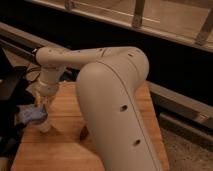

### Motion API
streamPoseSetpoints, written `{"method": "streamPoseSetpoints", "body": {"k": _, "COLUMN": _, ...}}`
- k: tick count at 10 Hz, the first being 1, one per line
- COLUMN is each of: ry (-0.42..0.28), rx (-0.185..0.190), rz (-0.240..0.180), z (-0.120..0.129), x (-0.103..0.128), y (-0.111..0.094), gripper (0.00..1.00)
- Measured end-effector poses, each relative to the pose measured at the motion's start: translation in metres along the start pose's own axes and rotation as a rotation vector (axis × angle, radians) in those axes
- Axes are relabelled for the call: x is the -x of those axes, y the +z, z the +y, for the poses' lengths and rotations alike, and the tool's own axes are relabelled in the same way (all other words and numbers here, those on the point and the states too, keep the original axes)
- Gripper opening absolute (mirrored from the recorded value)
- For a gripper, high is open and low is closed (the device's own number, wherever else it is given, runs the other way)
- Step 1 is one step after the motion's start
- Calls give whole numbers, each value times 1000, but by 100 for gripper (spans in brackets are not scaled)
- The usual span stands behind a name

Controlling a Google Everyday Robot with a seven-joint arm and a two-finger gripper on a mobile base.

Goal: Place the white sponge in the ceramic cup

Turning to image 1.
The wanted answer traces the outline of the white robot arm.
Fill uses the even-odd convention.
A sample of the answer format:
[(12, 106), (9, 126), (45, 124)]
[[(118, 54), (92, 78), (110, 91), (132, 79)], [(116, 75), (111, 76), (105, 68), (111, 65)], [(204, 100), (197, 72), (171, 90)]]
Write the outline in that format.
[(135, 99), (149, 73), (142, 50), (46, 46), (35, 59), (41, 66), (37, 91), (46, 97), (57, 92), (65, 68), (79, 71), (78, 104), (105, 171), (163, 171)]

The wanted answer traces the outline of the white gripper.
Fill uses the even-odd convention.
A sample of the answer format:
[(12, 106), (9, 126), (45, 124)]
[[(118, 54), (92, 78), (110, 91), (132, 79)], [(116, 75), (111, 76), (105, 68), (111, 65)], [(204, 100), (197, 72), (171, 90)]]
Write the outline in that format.
[(50, 106), (55, 99), (56, 93), (59, 89), (58, 84), (48, 84), (41, 80), (36, 83), (36, 105), (37, 106)]

